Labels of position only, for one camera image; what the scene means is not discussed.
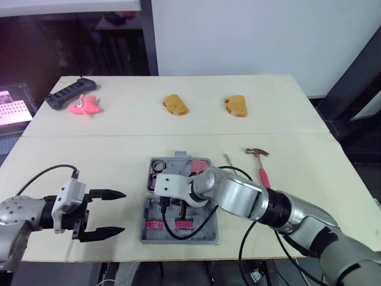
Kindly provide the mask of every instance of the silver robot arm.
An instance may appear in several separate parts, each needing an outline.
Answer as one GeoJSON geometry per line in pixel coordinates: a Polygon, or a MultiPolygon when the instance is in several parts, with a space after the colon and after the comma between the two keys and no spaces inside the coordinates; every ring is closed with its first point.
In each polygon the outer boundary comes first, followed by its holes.
{"type": "Polygon", "coordinates": [[[72,239],[88,242],[104,240],[124,230],[108,226],[85,232],[88,203],[94,198],[115,200],[126,196],[110,189],[91,189],[85,194],[85,188],[72,177],[58,195],[41,199],[16,195],[0,203],[0,284],[3,276],[11,276],[18,269],[33,231],[53,228],[60,234],[69,229],[73,230],[72,239]]]}
{"type": "Polygon", "coordinates": [[[330,285],[380,285],[381,257],[343,234],[323,209],[215,167],[179,177],[158,175],[155,194],[195,207],[210,200],[229,213],[268,225],[303,255],[319,258],[330,285]]]}

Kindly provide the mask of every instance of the red hammer handle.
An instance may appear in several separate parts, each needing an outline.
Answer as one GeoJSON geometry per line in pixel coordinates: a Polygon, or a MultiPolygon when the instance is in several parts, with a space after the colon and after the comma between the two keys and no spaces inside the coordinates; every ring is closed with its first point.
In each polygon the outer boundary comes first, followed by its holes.
{"type": "Polygon", "coordinates": [[[268,179],[266,170],[263,169],[263,168],[260,168],[260,178],[261,178],[262,185],[265,188],[271,188],[271,186],[270,186],[270,180],[268,179]]]}

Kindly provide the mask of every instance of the black wire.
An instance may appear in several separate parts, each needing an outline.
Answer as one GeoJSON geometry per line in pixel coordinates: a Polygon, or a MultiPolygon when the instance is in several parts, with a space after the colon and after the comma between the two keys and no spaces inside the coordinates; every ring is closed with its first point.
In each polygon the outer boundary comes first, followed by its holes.
{"type": "Polygon", "coordinates": [[[184,237],[180,237],[171,231],[171,229],[168,226],[167,220],[165,219],[165,213],[162,213],[161,217],[163,219],[163,224],[165,226],[165,229],[167,230],[167,232],[170,234],[171,237],[177,240],[187,240],[188,238],[194,237],[204,227],[204,225],[207,224],[207,222],[211,219],[211,217],[213,216],[213,214],[216,212],[217,209],[218,209],[218,206],[215,206],[210,212],[210,214],[208,215],[208,217],[204,220],[204,222],[198,227],[198,229],[196,229],[195,231],[193,231],[193,233],[188,234],[184,237]]]}
{"type": "Polygon", "coordinates": [[[281,276],[279,271],[277,271],[276,273],[278,273],[279,277],[281,277],[281,279],[286,283],[287,286],[290,286],[290,284],[287,282],[287,280],[285,280],[285,278],[283,276],[281,276]]]}
{"type": "Polygon", "coordinates": [[[239,272],[241,273],[241,277],[243,281],[245,282],[246,286],[250,286],[249,281],[246,279],[245,273],[243,272],[243,266],[242,266],[242,251],[243,251],[243,246],[245,245],[245,241],[251,231],[251,229],[254,227],[254,225],[257,223],[257,221],[253,221],[251,225],[249,226],[248,230],[246,231],[245,235],[243,236],[243,239],[241,241],[241,246],[239,247],[239,254],[238,254],[238,267],[239,267],[239,272]]]}
{"type": "Polygon", "coordinates": [[[56,168],[62,168],[62,167],[66,167],[66,168],[71,168],[73,170],[73,174],[71,175],[72,178],[78,178],[78,170],[77,168],[75,168],[74,166],[72,165],[67,165],[67,164],[59,164],[59,165],[55,165],[55,166],[52,166],[52,167],[49,167],[41,172],[39,172],[36,176],[34,176],[33,178],[31,178],[28,183],[26,183],[22,188],[21,190],[18,191],[18,193],[16,195],[21,195],[23,193],[23,191],[31,184],[33,183],[38,177],[40,177],[41,175],[45,174],[46,172],[50,171],[50,170],[53,170],[53,169],[56,169],[56,168]]]}
{"type": "MultiPolygon", "coordinates": [[[[250,181],[252,181],[251,177],[243,170],[237,168],[237,167],[233,167],[233,166],[221,166],[219,167],[220,169],[232,169],[232,170],[236,170],[238,172],[241,172],[242,174],[244,174],[250,181]]],[[[242,265],[242,252],[243,252],[243,247],[245,245],[245,241],[249,235],[249,233],[251,232],[251,229],[254,227],[254,225],[257,223],[257,221],[253,221],[251,223],[251,225],[249,226],[248,230],[246,231],[245,235],[243,236],[242,238],[242,241],[241,241],[241,245],[239,247],[239,253],[238,253],[238,268],[239,268],[239,272],[241,273],[241,277],[245,283],[246,286],[250,286],[250,282],[247,280],[246,276],[245,276],[245,273],[243,272],[243,265],[242,265]]]]}
{"type": "Polygon", "coordinates": [[[278,242],[279,242],[279,244],[280,244],[280,247],[281,247],[281,248],[283,249],[283,251],[286,253],[287,258],[291,261],[291,263],[292,263],[296,268],[298,268],[298,270],[299,270],[300,272],[303,272],[305,276],[309,277],[309,279],[311,279],[311,280],[314,281],[315,283],[318,283],[318,284],[321,285],[321,286],[328,286],[327,284],[321,282],[319,279],[313,277],[313,276],[312,276],[311,274],[309,274],[306,270],[304,270],[304,268],[300,267],[300,266],[294,261],[294,259],[291,257],[291,255],[288,253],[286,247],[283,245],[282,241],[280,240],[279,234],[278,234],[276,231],[274,231],[274,233],[275,233],[275,236],[276,236],[276,238],[277,238],[277,240],[278,240],[278,242]]]}
{"type": "Polygon", "coordinates": [[[248,177],[248,179],[250,181],[252,181],[251,177],[245,171],[243,171],[243,170],[241,170],[241,169],[239,169],[237,167],[233,167],[233,166],[221,166],[221,167],[218,167],[218,168],[220,168],[220,169],[232,169],[232,170],[236,170],[236,171],[241,172],[242,174],[244,174],[246,177],[248,177]]]}

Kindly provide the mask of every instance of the toast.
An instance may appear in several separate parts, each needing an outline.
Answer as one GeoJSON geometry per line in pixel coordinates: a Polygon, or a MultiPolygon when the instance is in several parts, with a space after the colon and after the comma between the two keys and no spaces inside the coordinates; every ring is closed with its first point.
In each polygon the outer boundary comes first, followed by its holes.
{"type": "Polygon", "coordinates": [[[177,94],[171,94],[163,101],[167,110],[173,115],[184,115],[188,113],[188,108],[177,94]]]}
{"type": "Polygon", "coordinates": [[[225,99],[226,110],[236,117],[245,117],[248,114],[246,101],[243,95],[234,95],[225,99]]]}

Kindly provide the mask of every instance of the keyboard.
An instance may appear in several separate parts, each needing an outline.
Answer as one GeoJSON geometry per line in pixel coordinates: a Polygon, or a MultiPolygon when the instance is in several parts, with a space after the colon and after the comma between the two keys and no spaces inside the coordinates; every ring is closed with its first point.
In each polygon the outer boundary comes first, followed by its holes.
{"type": "Polygon", "coordinates": [[[0,155],[8,154],[21,136],[0,139],[0,155]]]}

